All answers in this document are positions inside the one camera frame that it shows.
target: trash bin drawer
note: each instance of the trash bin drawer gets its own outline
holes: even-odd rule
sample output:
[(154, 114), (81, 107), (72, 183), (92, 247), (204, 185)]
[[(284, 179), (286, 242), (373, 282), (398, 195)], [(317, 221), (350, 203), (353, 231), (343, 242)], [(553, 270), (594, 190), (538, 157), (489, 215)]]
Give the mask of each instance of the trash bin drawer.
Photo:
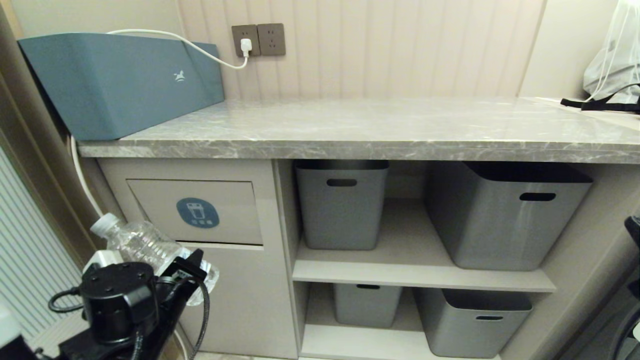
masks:
[(141, 210), (174, 240), (262, 244), (250, 181), (128, 179)]

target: floor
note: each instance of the floor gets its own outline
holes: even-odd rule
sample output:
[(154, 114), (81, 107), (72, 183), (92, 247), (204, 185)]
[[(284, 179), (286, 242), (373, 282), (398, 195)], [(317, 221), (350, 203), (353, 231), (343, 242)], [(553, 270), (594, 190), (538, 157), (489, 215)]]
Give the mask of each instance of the floor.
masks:
[(213, 354), (211, 352), (202, 352), (196, 355), (195, 360), (283, 360), (283, 359), (273, 359), (270, 357)]

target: wall outlet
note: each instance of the wall outlet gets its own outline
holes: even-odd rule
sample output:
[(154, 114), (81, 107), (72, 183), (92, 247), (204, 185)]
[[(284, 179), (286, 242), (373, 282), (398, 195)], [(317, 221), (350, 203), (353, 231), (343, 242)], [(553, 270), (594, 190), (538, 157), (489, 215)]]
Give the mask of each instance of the wall outlet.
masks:
[(287, 48), (284, 44), (284, 24), (259, 24), (260, 52), (262, 55), (284, 55)]
[(240, 49), (240, 39), (251, 39), (251, 47), (253, 50), (249, 51), (249, 56), (260, 55), (260, 40), (258, 39), (258, 29), (256, 25), (238, 25), (231, 27), (231, 34), (234, 36), (234, 45), (236, 46), (236, 55), (243, 57), (242, 50)]

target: bin handle hole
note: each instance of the bin handle hole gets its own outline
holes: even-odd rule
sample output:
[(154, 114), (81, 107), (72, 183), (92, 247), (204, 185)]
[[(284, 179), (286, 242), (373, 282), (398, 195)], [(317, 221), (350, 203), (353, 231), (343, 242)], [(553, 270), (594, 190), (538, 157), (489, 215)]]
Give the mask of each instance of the bin handle hole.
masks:
[(488, 316), (488, 315), (483, 315), (483, 316), (476, 316), (476, 320), (482, 320), (482, 321), (493, 321), (493, 322), (497, 322), (504, 319), (503, 316)]
[(368, 290), (379, 290), (380, 289), (380, 287), (378, 285), (358, 284), (358, 285), (356, 285), (356, 287), (358, 289), (368, 289)]
[(520, 196), (522, 201), (551, 201), (555, 198), (554, 193), (523, 193)]
[(356, 179), (329, 179), (326, 181), (326, 184), (336, 187), (349, 187), (356, 186), (356, 184), (358, 184), (358, 181)]

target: open shelf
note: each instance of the open shelf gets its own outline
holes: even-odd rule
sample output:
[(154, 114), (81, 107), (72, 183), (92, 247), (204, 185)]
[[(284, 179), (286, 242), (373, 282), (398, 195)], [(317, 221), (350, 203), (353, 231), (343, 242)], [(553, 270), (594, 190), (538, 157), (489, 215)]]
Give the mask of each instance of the open shelf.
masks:
[(411, 289), (404, 289), (390, 329), (342, 325), (329, 284), (312, 284), (301, 357), (337, 360), (453, 360), (433, 355)]
[(449, 257), (421, 200), (389, 199), (378, 246), (370, 251), (314, 250), (301, 241), (294, 281), (551, 293), (540, 269), (467, 270)]

